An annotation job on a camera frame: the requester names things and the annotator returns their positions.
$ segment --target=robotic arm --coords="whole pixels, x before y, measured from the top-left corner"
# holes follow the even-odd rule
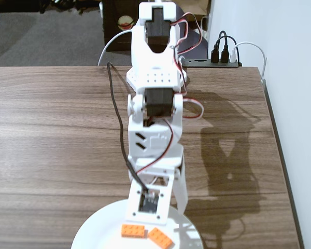
[[[126,219],[165,224],[172,192],[179,213],[188,202],[182,135],[184,84],[175,64],[179,26],[174,3],[141,3],[132,29],[132,68],[126,79],[136,92],[128,97],[128,159],[147,190],[131,176]]]

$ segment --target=wooden table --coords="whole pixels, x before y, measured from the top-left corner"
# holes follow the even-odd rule
[[[128,69],[113,71],[125,128]],[[205,113],[183,122],[185,214],[205,248],[299,248],[257,68],[188,76]],[[70,248],[92,213],[126,199],[118,130],[105,67],[1,67],[0,248]]]

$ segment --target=orange lego brick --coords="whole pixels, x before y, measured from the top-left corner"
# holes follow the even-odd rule
[[[133,237],[133,238],[144,238],[145,228],[144,226],[137,225],[122,225],[121,236],[122,237]]]
[[[158,228],[154,228],[151,232],[149,232],[148,237],[162,249],[167,249],[173,244],[173,241]]]

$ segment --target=gray carpet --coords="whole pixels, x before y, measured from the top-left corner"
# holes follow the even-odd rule
[[[97,65],[104,39],[98,10],[0,13],[0,66]],[[131,65],[130,51],[107,52],[102,65]]]

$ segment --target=black cable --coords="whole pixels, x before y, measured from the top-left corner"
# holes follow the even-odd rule
[[[59,0],[57,2],[52,0],[52,4],[58,9],[68,10],[68,9],[73,8],[73,6],[75,5],[75,2],[74,0]]]
[[[145,186],[145,184],[142,182],[142,180],[138,177],[137,173],[135,172],[133,166],[131,165],[131,163],[129,162],[129,159],[126,155],[125,149],[124,149],[124,141],[123,141],[123,123],[122,123],[122,119],[118,110],[118,107],[116,105],[116,101],[114,98],[114,91],[113,91],[113,80],[112,80],[112,73],[110,71],[110,66],[113,66],[113,64],[111,62],[107,63],[107,71],[108,71],[108,78],[109,78],[109,86],[110,86],[110,96],[112,98],[113,101],[113,106],[115,109],[115,113],[116,116],[118,117],[119,120],[119,124],[120,124],[120,144],[121,144],[121,151],[122,151],[122,155],[124,157],[125,160],[125,164],[128,167],[132,177],[141,185],[143,191],[148,191],[148,188]]]
[[[219,37],[218,37],[218,38],[220,38],[222,34],[223,34],[224,36],[227,36],[226,31],[225,31],[225,30],[222,30],[222,31],[220,31],[220,33],[219,33]],[[228,40],[227,40],[227,37],[225,37],[225,38],[224,38],[224,44],[225,44],[226,46],[228,46]]]
[[[219,37],[219,39],[217,39],[217,41],[216,41],[215,44],[219,44],[221,39],[227,38],[227,37],[228,37],[229,39],[233,40],[234,44],[237,45],[236,40],[235,40],[233,37],[229,36],[229,35],[223,35],[223,36]],[[241,65],[241,62],[239,61],[238,47],[236,47],[236,51],[237,51],[237,62],[238,62],[238,66],[242,66],[242,65]]]

